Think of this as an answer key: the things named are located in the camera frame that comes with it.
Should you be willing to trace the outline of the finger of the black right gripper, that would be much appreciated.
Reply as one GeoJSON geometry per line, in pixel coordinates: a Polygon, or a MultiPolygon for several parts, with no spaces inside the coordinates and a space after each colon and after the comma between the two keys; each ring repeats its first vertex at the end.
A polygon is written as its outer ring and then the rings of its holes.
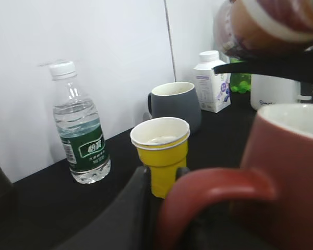
{"type": "Polygon", "coordinates": [[[313,49],[294,55],[256,59],[213,68],[216,74],[249,73],[313,84],[313,49]]]}

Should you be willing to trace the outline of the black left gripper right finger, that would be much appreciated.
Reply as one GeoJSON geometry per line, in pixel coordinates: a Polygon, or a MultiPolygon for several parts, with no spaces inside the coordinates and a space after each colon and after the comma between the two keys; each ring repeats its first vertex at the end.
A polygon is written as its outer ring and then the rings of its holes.
{"type": "Polygon", "coordinates": [[[189,172],[190,172],[190,169],[188,167],[179,167],[176,170],[175,181],[177,182],[178,179],[180,179],[181,177],[185,176],[189,172]]]}

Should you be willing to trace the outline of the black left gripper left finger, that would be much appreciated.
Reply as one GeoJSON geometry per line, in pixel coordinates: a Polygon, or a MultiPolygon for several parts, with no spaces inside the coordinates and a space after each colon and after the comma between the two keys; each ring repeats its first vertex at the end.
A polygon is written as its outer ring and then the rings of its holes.
{"type": "Polygon", "coordinates": [[[110,206],[56,249],[153,249],[151,174],[138,167],[110,206]]]}

